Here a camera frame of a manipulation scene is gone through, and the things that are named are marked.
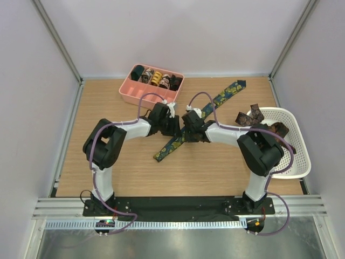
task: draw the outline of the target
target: gray floor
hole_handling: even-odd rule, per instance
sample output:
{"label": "gray floor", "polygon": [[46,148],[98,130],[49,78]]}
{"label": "gray floor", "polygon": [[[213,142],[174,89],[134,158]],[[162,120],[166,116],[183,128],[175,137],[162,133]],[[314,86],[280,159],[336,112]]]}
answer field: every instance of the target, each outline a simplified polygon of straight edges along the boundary
{"label": "gray floor", "polygon": [[[264,232],[278,229],[285,218],[267,218]],[[293,217],[283,232],[259,237],[243,229],[142,230],[93,237],[94,231],[46,230],[38,258],[49,259],[318,259],[326,258],[312,217]]]}

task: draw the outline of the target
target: gray wall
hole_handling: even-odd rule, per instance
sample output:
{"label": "gray wall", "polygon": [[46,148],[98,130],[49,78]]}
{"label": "gray wall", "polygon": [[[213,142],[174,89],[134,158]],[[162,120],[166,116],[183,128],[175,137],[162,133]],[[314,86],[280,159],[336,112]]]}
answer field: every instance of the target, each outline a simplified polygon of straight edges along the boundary
{"label": "gray wall", "polygon": [[77,90],[29,0],[0,8],[0,258],[23,258]]}
{"label": "gray wall", "polygon": [[307,0],[42,0],[79,72],[270,73]]}
{"label": "gray wall", "polygon": [[306,141],[308,186],[321,194],[339,244],[345,244],[344,26],[345,1],[320,1],[275,78],[281,105],[294,113]]}

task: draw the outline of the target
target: metal frame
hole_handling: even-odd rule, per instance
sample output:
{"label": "metal frame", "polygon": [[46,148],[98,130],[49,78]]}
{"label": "metal frame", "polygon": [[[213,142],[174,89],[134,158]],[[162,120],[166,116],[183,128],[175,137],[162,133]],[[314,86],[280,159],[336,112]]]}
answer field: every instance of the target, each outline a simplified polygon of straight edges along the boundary
{"label": "metal frame", "polygon": [[[279,67],[281,66],[282,62],[285,60],[290,49],[292,48],[293,44],[296,42],[299,34],[301,33],[311,13],[315,9],[318,1],[319,0],[308,1],[299,20],[297,21],[297,24],[293,32],[291,33],[288,41],[286,42],[282,52],[280,53],[279,58],[272,69],[272,72],[269,75],[267,75],[270,82],[271,89],[272,89],[272,93],[274,96],[274,100],[277,106],[280,106],[280,102],[279,102],[278,95],[275,91],[274,77],[277,71],[279,70]],[[61,38],[59,37],[52,21],[50,20],[47,12],[45,11],[41,1],[31,0],[31,2],[33,3],[40,17],[42,18],[44,24],[46,25],[47,30],[52,36],[52,39],[56,43],[64,59],[66,60],[69,68],[71,69],[72,73],[74,74],[77,81],[79,82],[79,88],[75,97],[73,108],[71,110],[68,124],[66,126],[64,139],[60,147],[60,154],[55,166],[55,177],[54,177],[54,183],[52,185],[52,189],[53,189],[54,187],[57,187],[58,185],[61,170],[62,170],[63,163],[65,160],[65,155],[67,152],[68,142],[71,137],[71,132],[74,125],[75,116],[78,110],[79,101],[81,98],[82,91],[84,89],[84,83],[70,55],[68,54]],[[315,224],[318,227],[320,240],[322,242],[327,258],[337,258],[337,253],[336,253],[334,242],[332,239],[332,230],[329,227],[330,225],[329,217],[327,215],[325,206],[321,200],[321,196],[319,195],[291,195],[291,196],[283,196],[283,198],[286,200],[289,206],[292,217],[298,217],[298,216],[313,216],[314,217]],[[273,203],[274,203],[277,213],[275,215],[267,215],[267,216],[268,217],[285,217],[286,210],[285,210],[284,204],[275,196],[273,196],[272,199],[273,199]],[[36,205],[36,208],[34,210],[33,217],[32,217],[32,220],[34,222],[34,227],[32,230],[30,243],[27,248],[26,258],[28,259],[36,258],[39,245],[41,242],[41,238],[43,235],[43,230],[47,223],[49,224],[50,222],[53,222],[53,221],[54,222],[68,221],[68,222],[73,223],[73,222],[80,222],[80,221],[94,221],[96,219],[100,219],[100,218],[86,219],[85,217],[83,217],[82,216],[83,207],[84,205],[81,203],[81,201],[78,198],[39,199]]]}

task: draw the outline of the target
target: metal grate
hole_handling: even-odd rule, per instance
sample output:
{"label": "metal grate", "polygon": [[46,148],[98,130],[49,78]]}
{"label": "metal grate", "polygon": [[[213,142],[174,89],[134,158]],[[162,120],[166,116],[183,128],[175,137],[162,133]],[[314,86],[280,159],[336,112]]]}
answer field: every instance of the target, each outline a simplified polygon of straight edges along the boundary
{"label": "metal grate", "polygon": [[[128,224],[125,221],[115,221],[115,227],[97,227],[99,220],[47,220],[46,230],[68,229],[120,229]],[[170,230],[170,229],[221,229],[221,228],[246,228],[246,219],[239,221],[222,222],[134,222],[128,230]]]}

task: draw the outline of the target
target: brown cloth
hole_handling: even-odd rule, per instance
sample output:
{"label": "brown cloth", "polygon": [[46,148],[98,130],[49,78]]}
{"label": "brown cloth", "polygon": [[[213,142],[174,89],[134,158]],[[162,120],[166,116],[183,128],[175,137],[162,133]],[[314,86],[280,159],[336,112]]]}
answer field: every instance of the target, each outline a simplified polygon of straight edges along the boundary
{"label": "brown cloth", "polygon": [[[250,106],[252,110],[252,117],[248,116],[247,114],[244,114],[243,112],[239,112],[237,115],[237,118],[235,122],[243,127],[247,126],[254,126],[255,124],[258,124],[264,120],[264,115],[261,112],[258,104],[253,104]],[[284,138],[288,133],[289,129],[286,127],[282,122],[276,122],[272,124],[271,126],[268,126],[268,130],[277,134],[278,136]],[[275,138],[275,140],[279,143],[280,146],[285,147],[284,143],[282,143],[278,138]],[[291,146],[291,149],[294,154],[296,154],[296,149]]]}

